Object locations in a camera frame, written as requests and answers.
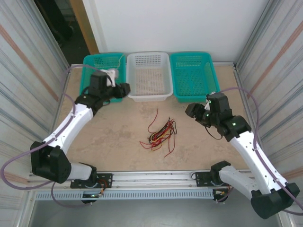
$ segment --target bundle of wires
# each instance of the bundle of wires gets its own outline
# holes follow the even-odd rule
[[[150,127],[155,122],[157,116],[158,116],[158,109],[155,119],[147,128],[147,131],[151,133],[150,137],[148,138],[149,143],[143,143],[140,141],[140,144],[145,149],[151,149],[152,151],[159,150],[162,147],[163,142],[168,140],[168,144],[169,144],[169,140],[171,136],[174,135],[174,147],[172,150],[170,150],[170,144],[169,144],[169,152],[167,154],[169,155],[174,151],[176,145],[176,134],[177,134],[176,122],[175,119],[169,118],[168,121],[165,123],[165,125],[159,131],[151,132]]]

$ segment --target teal basket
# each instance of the teal basket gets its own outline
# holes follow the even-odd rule
[[[83,64],[95,67],[99,70],[116,69],[119,66],[119,77],[115,80],[115,82],[118,84],[126,82],[126,61],[123,53],[99,53],[88,55],[84,58]],[[89,86],[90,76],[94,71],[95,70],[93,69],[83,67],[80,83],[80,94],[84,88]],[[113,103],[118,103],[122,101],[122,98],[112,98],[110,101]]]
[[[207,94],[220,91],[209,53],[173,53],[170,66],[174,94],[180,103],[205,102]]]

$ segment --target white basket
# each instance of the white basket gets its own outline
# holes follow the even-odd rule
[[[169,55],[163,52],[132,53],[127,57],[128,97],[135,102],[163,101],[173,93]]]

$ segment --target doorway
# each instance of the doorway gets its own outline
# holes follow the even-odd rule
[[[94,38],[85,39],[91,28],[82,1],[35,0],[35,4],[70,65],[82,64],[85,56],[98,53]]]

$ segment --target table surface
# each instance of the table surface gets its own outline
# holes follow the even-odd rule
[[[236,87],[232,67],[215,67],[221,89]],[[67,87],[67,94],[76,99],[79,95],[82,69],[73,69]],[[234,115],[246,118],[245,110],[238,91],[228,91],[230,107]],[[188,104],[178,103],[172,95],[161,102],[139,102],[125,98],[121,103],[111,103],[101,108],[88,122],[73,141],[68,152],[71,162],[82,162],[97,167],[98,171],[162,171],[162,170],[198,170],[210,167],[226,160],[237,169],[246,169],[247,165],[240,154],[224,138],[215,140],[205,128],[185,114]],[[156,151],[144,149],[139,141],[147,142],[147,127],[153,121],[157,109],[156,121],[151,127],[156,131],[163,127],[168,117],[177,124],[175,150],[168,155],[168,142]],[[64,99],[58,124],[71,110],[71,103]],[[209,129],[219,136],[216,129]]]

